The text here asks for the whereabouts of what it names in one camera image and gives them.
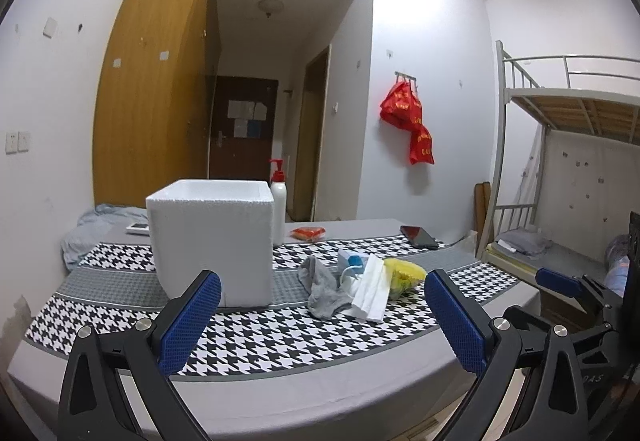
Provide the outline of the grey sock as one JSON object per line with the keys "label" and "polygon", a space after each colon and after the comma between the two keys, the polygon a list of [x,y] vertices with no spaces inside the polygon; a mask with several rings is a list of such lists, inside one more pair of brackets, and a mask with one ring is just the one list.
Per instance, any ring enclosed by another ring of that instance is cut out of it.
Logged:
{"label": "grey sock", "polygon": [[308,293],[307,309],[315,319],[330,320],[352,305],[352,298],[338,286],[335,275],[314,256],[298,267],[297,279]]}

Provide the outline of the blue face mask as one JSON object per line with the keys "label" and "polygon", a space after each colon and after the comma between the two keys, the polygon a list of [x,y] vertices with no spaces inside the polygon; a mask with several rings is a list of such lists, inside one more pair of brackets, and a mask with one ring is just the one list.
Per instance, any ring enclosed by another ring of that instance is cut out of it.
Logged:
{"label": "blue face mask", "polygon": [[340,249],[337,253],[337,268],[340,269],[340,288],[344,293],[354,297],[360,279],[366,268],[369,255],[362,251]]}

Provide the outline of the houndstooth table runner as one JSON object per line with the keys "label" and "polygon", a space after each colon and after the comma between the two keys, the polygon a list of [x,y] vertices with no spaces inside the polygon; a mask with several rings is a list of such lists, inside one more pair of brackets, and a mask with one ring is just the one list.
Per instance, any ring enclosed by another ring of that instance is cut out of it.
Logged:
{"label": "houndstooth table runner", "polygon": [[[314,256],[333,268],[341,249],[381,258],[419,253],[401,235],[290,243],[273,252],[272,304],[266,309],[219,308],[179,375],[183,379],[242,379],[303,372],[367,357],[426,335],[437,322],[420,286],[386,305],[380,323],[360,322],[345,313],[317,320],[297,267]],[[152,248],[101,243],[81,259],[27,328],[27,343],[68,357],[81,326],[100,334],[126,331],[142,317],[156,317],[168,302],[160,287]]]}

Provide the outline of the black smartphone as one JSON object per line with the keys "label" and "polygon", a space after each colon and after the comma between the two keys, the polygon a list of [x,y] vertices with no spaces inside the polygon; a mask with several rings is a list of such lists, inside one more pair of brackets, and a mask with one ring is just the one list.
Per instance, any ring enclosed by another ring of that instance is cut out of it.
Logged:
{"label": "black smartphone", "polygon": [[439,249],[439,242],[437,242],[432,235],[429,235],[423,227],[402,225],[400,227],[400,233],[405,236],[413,248],[428,250]]}

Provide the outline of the metal bunk bed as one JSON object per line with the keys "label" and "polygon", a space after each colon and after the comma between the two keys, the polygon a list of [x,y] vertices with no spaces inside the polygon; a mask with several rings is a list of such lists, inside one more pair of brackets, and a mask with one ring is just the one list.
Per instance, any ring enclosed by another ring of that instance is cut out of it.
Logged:
{"label": "metal bunk bed", "polygon": [[[513,57],[498,42],[494,174],[477,255],[533,284],[544,268],[616,283],[623,235],[639,209],[639,78],[626,57]],[[519,109],[536,124],[513,198],[500,190]]]}

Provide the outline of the white styrofoam box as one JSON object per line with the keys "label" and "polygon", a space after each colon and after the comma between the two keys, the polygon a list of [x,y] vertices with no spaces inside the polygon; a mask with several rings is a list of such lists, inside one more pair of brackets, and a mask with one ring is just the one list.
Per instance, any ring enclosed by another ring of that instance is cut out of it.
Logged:
{"label": "white styrofoam box", "polygon": [[273,197],[267,182],[181,179],[145,200],[155,271],[169,298],[203,270],[221,280],[220,304],[272,304]]}

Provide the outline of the wooden folding boards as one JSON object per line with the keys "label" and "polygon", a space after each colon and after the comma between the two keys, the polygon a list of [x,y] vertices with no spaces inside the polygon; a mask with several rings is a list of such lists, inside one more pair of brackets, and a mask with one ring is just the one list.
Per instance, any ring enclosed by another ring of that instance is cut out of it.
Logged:
{"label": "wooden folding boards", "polygon": [[[477,232],[477,250],[480,250],[482,235],[486,222],[491,225],[491,219],[487,218],[491,187],[489,181],[476,183],[474,186],[474,230]],[[494,227],[489,228],[488,241],[494,239]]]}

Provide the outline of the red snack packet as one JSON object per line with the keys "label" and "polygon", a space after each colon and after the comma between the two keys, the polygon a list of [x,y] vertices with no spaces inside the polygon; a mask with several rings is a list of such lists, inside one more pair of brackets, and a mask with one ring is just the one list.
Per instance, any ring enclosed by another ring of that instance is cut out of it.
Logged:
{"label": "red snack packet", "polygon": [[317,242],[324,238],[326,229],[324,227],[296,227],[290,232],[292,239],[302,242]]}

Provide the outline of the white pump lotion bottle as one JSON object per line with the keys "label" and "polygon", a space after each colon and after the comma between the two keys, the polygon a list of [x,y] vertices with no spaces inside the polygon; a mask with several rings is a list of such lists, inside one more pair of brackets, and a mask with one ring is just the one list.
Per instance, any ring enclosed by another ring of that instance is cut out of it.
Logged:
{"label": "white pump lotion bottle", "polygon": [[271,158],[269,163],[274,165],[270,180],[270,190],[273,198],[273,245],[280,246],[284,241],[288,192],[286,192],[282,158]]}

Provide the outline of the wooden wardrobe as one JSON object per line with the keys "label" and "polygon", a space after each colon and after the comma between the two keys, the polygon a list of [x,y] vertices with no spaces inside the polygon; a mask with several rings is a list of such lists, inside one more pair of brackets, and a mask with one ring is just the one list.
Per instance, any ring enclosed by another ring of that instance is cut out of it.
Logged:
{"label": "wooden wardrobe", "polygon": [[216,0],[122,1],[96,91],[96,203],[142,207],[170,183],[206,177],[220,52]]}

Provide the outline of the red hanging bags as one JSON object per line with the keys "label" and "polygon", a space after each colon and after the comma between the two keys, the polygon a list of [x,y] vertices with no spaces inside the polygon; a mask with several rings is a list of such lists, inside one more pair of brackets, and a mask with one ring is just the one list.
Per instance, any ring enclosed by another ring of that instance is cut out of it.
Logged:
{"label": "red hanging bags", "polygon": [[431,132],[423,125],[422,103],[412,83],[398,79],[380,104],[380,118],[410,135],[409,163],[435,164]]}

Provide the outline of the dark brown entrance door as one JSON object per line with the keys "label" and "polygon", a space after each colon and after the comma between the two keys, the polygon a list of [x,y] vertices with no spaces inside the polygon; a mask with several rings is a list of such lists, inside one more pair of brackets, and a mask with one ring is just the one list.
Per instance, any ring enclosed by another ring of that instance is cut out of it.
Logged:
{"label": "dark brown entrance door", "polygon": [[278,87],[277,79],[217,78],[210,131],[210,178],[269,179]]}

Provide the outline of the ceiling lamp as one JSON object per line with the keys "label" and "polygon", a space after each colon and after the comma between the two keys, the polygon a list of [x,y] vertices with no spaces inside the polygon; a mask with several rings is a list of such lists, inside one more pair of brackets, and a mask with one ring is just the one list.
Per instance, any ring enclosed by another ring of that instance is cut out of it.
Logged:
{"label": "ceiling lamp", "polygon": [[280,0],[260,0],[258,1],[257,8],[267,19],[270,19],[275,14],[279,14],[284,10],[284,3]]}

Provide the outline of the white wall socket pair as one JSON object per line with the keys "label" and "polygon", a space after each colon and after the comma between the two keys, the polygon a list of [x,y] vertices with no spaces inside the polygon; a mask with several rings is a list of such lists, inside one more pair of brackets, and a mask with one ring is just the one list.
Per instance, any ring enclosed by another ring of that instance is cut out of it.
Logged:
{"label": "white wall socket pair", "polygon": [[32,135],[29,131],[8,131],[6,133],[6,154],[28,152],[30,143],[32,143]]}

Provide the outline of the wall coat hook rack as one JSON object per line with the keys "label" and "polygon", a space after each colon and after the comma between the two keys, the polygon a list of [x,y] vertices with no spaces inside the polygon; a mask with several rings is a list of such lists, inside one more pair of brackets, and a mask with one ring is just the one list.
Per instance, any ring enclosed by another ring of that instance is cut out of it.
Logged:
{"label": "wall coat hook rack", "polygon": [[416,83],[416,77],[412,75],[409,75],[403,72],[398,72],[398,71],[396,71],[394,74],[395,74],[396,80],[401,79],[401,80],[405,80],[405,82]]}

